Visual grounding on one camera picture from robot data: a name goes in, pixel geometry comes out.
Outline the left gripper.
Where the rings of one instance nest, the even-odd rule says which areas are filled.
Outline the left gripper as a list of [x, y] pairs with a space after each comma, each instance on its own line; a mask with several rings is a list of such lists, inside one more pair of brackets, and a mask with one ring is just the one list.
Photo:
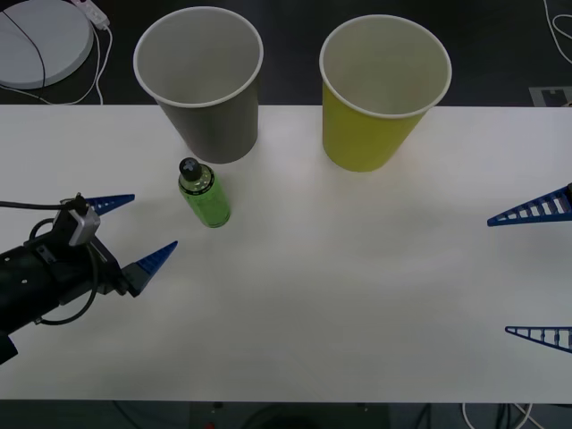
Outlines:
[[[86, 198], [88, 208], [86, 216], [102, 216], [114, 209], [125, 206], [135, 199], [134, 194]], [[121, 270], [116, 258], [99, 238], [94, 238], [89, 248], [96, 258], [97, 292], [107, 295], [116, 291], [121, 296], [126, 291], [138, 297], [152, 278], [176, 249], [174, 241], [157, 251], [130, 263]], [[59, 247], [55, 250], [55, 262], [52, 263], [52, 275], [57, 282], [58, 303], [66, 305], [94, 286], [94, 268], [90, 253], [85, 246]]]

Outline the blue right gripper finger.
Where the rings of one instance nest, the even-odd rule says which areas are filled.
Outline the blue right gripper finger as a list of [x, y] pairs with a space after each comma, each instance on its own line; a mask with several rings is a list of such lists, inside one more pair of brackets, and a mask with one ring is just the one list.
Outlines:
[[506, 326], [504, 331], [550, 349], [571, 353], [572, 328], [570, 326]]
[[489, 227], [527, 224], [570, 222], [571, 184], [529, 200], [487, 220]]

